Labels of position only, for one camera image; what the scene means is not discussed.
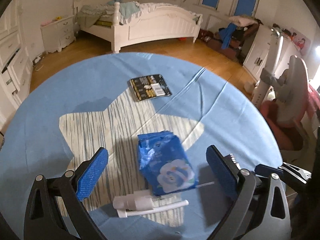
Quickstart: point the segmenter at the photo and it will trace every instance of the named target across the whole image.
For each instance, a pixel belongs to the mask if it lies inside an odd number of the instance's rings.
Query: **blue tablecloth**
[[[158,73],[173,95],[135,102],[128,80]],[[223,155],[233,153],[242,168],[282,164],[263,117],[225,80],[172,57],[103,55],[55,74],[17,110],[0,152],[1,213],[22,239],[36,175],[61,176],[102,146],[110,154],[108,170],[84,204],[109,240],[206,239],[229,207],[219,183],[173,196],[189,205],[166,217],[115,217],[114,195],[145,188],[136,171],[136,135],[161,130],[180,137],[200,184],[215,180],[205,159],[212,144]]]

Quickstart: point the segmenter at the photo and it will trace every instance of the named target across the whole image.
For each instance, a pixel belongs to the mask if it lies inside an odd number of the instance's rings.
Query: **nightstand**
[[[63,18],[41,27],[45,52],[60,52],[76,40],[73,32],[74,16]]]

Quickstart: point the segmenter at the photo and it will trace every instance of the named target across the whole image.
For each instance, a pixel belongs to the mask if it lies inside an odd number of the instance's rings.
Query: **barcode label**
[[[165,92],[159,83],[151,84],[151,87],[152,87],[153,91],[156,93],[157,97],[165,95]]]

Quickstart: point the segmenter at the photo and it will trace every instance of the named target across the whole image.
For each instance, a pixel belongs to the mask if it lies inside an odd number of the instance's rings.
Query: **pink item on nightstand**
[[[52,23],[53,21],[51,20],[51,21],[46,21],[46,22],[43,22],[43,23],[41,23],[41,26],[46,26],[46,25],[48,25],[48,24],[50,24],[50,23]]]

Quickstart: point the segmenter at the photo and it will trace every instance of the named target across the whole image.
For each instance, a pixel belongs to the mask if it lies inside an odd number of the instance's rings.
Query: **blue packet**
[[[170,131],[138,135],[139,170],[154,195],[195,188],[198,179],[179,138]]]

